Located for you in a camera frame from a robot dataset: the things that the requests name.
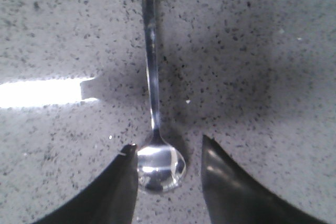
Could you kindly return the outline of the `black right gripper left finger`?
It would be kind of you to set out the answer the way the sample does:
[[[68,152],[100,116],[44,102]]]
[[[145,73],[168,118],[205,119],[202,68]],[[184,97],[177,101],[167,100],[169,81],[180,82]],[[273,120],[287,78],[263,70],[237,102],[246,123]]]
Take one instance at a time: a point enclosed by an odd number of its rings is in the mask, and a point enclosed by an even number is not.
[[[131,223],[138,192],[137,163],[137,146],[124,146],[90,185],[35,223]]]

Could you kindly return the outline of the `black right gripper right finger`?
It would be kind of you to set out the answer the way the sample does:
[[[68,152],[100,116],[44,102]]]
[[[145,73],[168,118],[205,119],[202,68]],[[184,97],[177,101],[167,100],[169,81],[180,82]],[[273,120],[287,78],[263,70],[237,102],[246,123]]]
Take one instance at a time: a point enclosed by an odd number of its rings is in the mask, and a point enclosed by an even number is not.
[[[211,223],[322,223],[281,199],[203,135],[201,178]]]

